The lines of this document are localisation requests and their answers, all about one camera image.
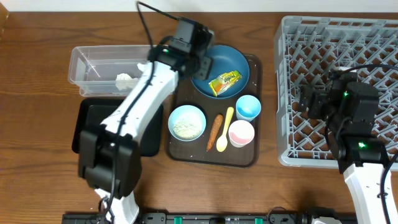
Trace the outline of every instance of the dish rack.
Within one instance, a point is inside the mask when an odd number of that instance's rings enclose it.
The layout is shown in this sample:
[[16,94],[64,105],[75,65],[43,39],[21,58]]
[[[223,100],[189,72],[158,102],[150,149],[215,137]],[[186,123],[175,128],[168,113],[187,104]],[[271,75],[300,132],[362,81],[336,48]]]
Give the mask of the dish rack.
[[[335,67],[370,63],[398,66],[398,21],[286,16],[274,38],[278,84],[277,151],[285,166],[338,168],[323,133],[322,120],[298,112],[300,86],[327,90]],[[398,71],[360,69],[358,81],[379,90],[379,109],[372,133],[398,152]],[[392,170],[398,170],[394,164]]]

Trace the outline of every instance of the bowl with rice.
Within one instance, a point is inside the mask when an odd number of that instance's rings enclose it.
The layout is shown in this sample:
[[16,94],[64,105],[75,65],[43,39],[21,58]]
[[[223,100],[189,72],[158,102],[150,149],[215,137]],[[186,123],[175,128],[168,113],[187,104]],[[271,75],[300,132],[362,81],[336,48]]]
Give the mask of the bowl with rice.
[[180,141],[193,141],[203,134],[206,128],[206,118],[196,106],[179,106],[170,114],[169,131]]

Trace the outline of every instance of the white tissue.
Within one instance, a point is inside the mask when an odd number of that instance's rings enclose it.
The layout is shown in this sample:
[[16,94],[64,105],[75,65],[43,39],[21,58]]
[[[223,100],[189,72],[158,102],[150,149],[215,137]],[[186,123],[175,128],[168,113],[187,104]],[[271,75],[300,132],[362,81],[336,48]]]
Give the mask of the white tissue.
[[122,73],[116,76],[116,87],[119,90],[125,90],[128,88],[134,88],[136,82],[118,82],[118,81],[137,81],[138,78],[131,78],[128,74]]

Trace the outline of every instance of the blue plate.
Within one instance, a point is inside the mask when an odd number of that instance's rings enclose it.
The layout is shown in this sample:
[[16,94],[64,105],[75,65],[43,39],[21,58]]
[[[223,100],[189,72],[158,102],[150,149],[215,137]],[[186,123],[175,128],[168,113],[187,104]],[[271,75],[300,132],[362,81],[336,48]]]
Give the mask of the blue plate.
[[[199,92],[211,98],[222,99],[234,96],[243,90],[249,81],[250,72],[248,61],[241,52],[225,45],[216,45],[207,51],[206,56],[213,59],[213,65],[211,66],[209,79],[192,80],[193,85]],[[227,91],[215,97],[209,86],[209,82],[222,73],[232,72],[235,70],[242,75],[242,78]]]

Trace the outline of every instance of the green led light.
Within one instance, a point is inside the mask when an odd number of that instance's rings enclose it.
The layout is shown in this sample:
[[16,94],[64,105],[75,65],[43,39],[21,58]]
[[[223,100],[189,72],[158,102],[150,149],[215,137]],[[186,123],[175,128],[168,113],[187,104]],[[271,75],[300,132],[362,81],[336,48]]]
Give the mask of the green led light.
[[366,147],[366,145],[363,144],[363,142],[359,142],[359,143],[358,143],[358,146],[359,146],[360,148]]

